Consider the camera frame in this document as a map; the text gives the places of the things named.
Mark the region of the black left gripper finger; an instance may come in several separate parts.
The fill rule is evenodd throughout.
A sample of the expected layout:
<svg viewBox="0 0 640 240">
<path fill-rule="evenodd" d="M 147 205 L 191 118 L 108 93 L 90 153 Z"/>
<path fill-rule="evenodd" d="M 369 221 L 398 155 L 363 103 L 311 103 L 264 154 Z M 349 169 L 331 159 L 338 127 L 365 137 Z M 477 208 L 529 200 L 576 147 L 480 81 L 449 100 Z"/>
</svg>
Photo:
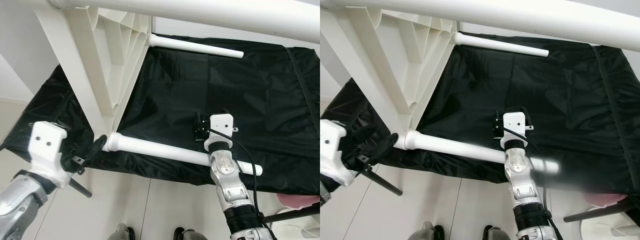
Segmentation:
<svg viewBox="0 0 640 240">
<path fill-rule="evenodd" d="M 103 152 L 103 147 L 105 146 L 107 141 L 108 141 L 107 135 L 101 135 L 99 138 L 97 138 L 93 142 L 93 144 L 89 147 L 89 149 L 87 149 L 86 161 L 93 162 L 93 160 L 96 160 L 98 155 Z"/>
<path fill-rule="evenodd" d="M 371 146 L 371 156 L 373 160 L 381 161 L 382 159 L 386 158 L 394 148 L 394 145 L 397 143 L 398 139 L 398 133 L 393 133 L 384 137 L 381 141 Z"/>
</svg>

